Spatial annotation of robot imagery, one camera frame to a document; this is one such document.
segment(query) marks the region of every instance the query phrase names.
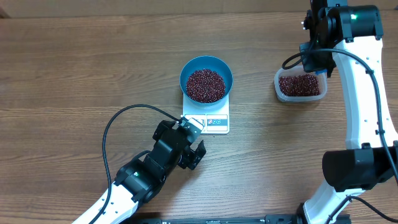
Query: white kitchen scale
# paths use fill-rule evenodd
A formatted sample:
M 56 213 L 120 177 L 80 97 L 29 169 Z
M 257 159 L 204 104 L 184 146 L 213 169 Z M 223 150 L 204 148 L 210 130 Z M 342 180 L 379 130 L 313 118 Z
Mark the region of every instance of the white kitchen scale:
M 215 105 L 200 106 L 183 94 L 182 113 L 187 119 L 195 118 L 204 125 L 202 134 L 229 133 L 229 95 Z

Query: red beans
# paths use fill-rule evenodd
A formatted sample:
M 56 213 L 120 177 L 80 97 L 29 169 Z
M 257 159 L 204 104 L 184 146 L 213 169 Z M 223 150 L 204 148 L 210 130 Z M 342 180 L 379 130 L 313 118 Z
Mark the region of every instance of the red beans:
M 279 77 L 279 87 L 286 96 L 317 96 L 321 94 L 318 79 L 310 74 Z
M 223 77 L 210 69 L 197 70 L 187 81 L 187 95 L 200 103 L 216 102 L 225 94 Z

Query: wooden surface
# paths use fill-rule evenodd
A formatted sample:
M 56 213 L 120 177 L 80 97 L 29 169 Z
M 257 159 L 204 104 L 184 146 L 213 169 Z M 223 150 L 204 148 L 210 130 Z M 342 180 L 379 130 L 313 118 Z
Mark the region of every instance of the wooden surface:
M 350 6 L 374 4 L 393 10 L 396 0 L 348 0 Z M 309 0 L 0 0 L 11 18 L 204 14 L 232 12 L 305 12 Z
M 232 69 L 231 132 L 200 136 L 207 154 L 176 168 L 139 213 L 163 218 L 293 213 L 323 180 L 322 155 L 344 149 L 338 72 L 318 103 L 277 101 L 274 75 L 308 40 L 303 12 L 0 20 L 0 223 L 70 223 L 106 190 L 103 129 L 120 108 L 146 103 L 178 116 L 182 67 L 199 55 Z M 398 126 L 398 13 L 383 11 L 382 66 Z M 164 116 L 129 111 L 112 125 L 112 177 L 152 149 Z M 398 217 L 393 179 L 363 198 Z M 356 223 L 383 223 L 355 202 Z

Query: blue bowl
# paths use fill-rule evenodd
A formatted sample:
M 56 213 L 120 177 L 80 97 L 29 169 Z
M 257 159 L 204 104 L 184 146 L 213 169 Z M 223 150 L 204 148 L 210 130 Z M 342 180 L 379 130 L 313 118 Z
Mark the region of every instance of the blue bowl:
M 204 68 L 210 69 L 212 71 L 217 72 L 219 75 L 221 75 L 224 78 L 225 82 L 225 94 L 222 97 L 222 99 L 213 102 L 213 103 L 200 103 L 197 102 L 193 99 L 191 99 L 187 95 L 187 81 L 188 77 L 194 73 L 194 71 L 197 70 L 203 70 Z M 228 97 L 229 92 L 232 89 L 232 84 L 234 82 L 234 79 L 232 77 L 232 72 L 231 69 L 229 69 L 228 65 L 223 62 L 221 59 L 213 57 L 213 56 L 199 56 L 197 58 L 192 59 L 189 61 L 184 68 L 181 71 L 180 75 L 180 86 L 182 92 L 188 96 L 188 98 L 196 105 L 198 106 L 212 106 L 217 103 L 219 103 L 221 100 L 224 98 Z

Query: clear plastic container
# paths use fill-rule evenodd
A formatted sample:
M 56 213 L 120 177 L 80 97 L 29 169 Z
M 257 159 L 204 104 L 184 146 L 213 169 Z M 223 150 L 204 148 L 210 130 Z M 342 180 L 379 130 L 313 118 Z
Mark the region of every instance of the clear plastic container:
M 284 103 L 300 103 L 300 102 L 309 102 L 322 99 L 326 92 L 328 91 L 328 84 L 326 82 L 326 71 L 314 74 L 319 82 L 319 91 L 320 95 L 318 96 L 286 96 L 282 93 L 279 88 L 279 77 L 296 77 L 299 75 L 308 74 L 304 72 L 303 65 L 297 65 L 294 68 L 284 70 L 283 68 L 279 69 L 279 71 L 275 75 L 274 84 L 275 84 L 275 91 L 278 97 L 278 100 Z

